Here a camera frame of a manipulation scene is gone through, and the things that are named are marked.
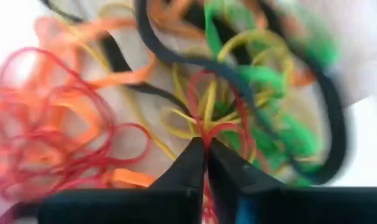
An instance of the pile of rubber bands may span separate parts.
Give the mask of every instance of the pile of rubber bands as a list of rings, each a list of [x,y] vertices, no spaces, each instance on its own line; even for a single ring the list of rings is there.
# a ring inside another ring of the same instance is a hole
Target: pile of rubber bands
[[[151,141],[172,160],[176,155],[151,130],[132,99],[133,91],[174,105],[159,111],[161,123],[174,136],[201,136],[206,147],[218,138],[270,175],[290,167],[297,177],[294,184],[309,185],[324,184],[338,172],[347,148],[345,119],[337,87],[327,75],[338,57],[337,46],[321,20],[300,5],[277,0],[135,0],[135,7],[114,2],[103,6],[97,18],[84,19],[63,12],[55,2],[42,2],[61,18],[38,18],[34,29],[40,47],[17,50],[0,66],[4,200],[39,200],[88,186],[151,185],[154,178],[126,166],[143,159]],[[136,18],[111,16],[118,10],[130,10]],[[205,41],[208,48],[175,53],[157,38],[151,22],[166,34]],[[131,70],[109,33],[119,29],[138,30],[149,49],[148,65]],[[101,50],[90,43],[98,43]],[[15,83],[16,61],[29,52],[38,55],[34,69],[26,82]],[[83,54],[96,59],[107,76],[86,80]],[[170,69],[173,93],[148,83],[158,62]],[[185,76],[182,64],[201,70]],[[320,87],[330,149],[320,148],[312,112],[293,97],[293,89],[307,85]],[[117,122],[115,111],[97,92],[108,86],[118,86],[138,124]],[[288,104],[303,116],[295,117]],[[71,111],[87,123],[78,136],[65,125]],[[173,115],[184,119],[187,128],[174,126]],[[132,128],[147,139],[144,149],[134,158],[111,157],[115,140]],[[207,183],[205,196],[204,220],[217,223]]]

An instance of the white surface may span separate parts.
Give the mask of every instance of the white surface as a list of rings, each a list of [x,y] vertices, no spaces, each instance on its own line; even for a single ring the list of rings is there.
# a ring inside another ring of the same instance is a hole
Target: white surface
[[[99,0],[85,2],[101,5]],[[377,13],[374,2],[377,1],[307,1],[324,16],[342,46],[343,59],[340,67],[345,73],[341,80],[348,89],[349,103],[367,95],[377,95],[374,89],[377,85],[377,62],[374,61],[377,59]],[[0,1],[0,63],[14,49],[38,44],[32,25],[34,19],[45,11],[45,7],[38,0]],[[119,41],[119,44],[124,49],[123,41]],[[128,59],[128,62],[133,63],[134,68],[143,63],[142,59],[139,63],[132,62],[131,59]],[[26,70],[21,71],[21,76],[24,76]],[[170,88],[170,80],[162,74],[165,71],[160,68],[157,68],[157,71],[158,74],[154,76],[152,83]],[[138,100],[142,105],[146,105],[147,119],[155,131],[167,144],[173,144],[176,151],[182,149],[182,145],[176,146],[176,143],[173,143],[179,141],[170,137],[158,122],[156,111],[164,104],[164,100],[146,95],[139,95]],[[122,121],[134,121],[131,112],[123,104],[117,103],[120,100],[112,97],[111,101],[116,111],[123,113]],[[351,156],[346,169],[338,179],[331,181],[331,185],[377,186],[377,96],[368,97],[349,106],[347,115],[350,124]],[[137,170],[159,175],[170,165],[170,160],[156,147],[151,153],[151,160],[144,166],[137,167]],[[154,168],[152,162],[161,165]]]

